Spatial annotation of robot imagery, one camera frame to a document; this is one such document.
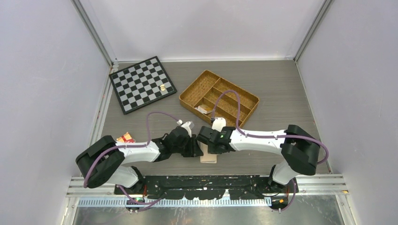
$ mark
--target brown woven tray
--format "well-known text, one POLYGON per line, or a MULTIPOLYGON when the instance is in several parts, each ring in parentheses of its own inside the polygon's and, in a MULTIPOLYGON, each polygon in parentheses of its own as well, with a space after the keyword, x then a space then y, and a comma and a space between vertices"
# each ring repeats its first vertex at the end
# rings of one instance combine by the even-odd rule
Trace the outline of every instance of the brown woven tray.
MULTIPOLYGON (((202 120, 211 124, 211 113, 202 114, 195 107, 207 105, 214 108, 217 98, 226 90, 234 90, 240 97, 239 127, 242 127, 252 115, 259 104, 259 98, 233 83, 205 70, 181 95, 181 105, 197 115, 202 120)), ((219 101, 216 117, 224 117, 227 126, 235 126, 237 117, 237 98, 234 93, 225 94, 219 101)))

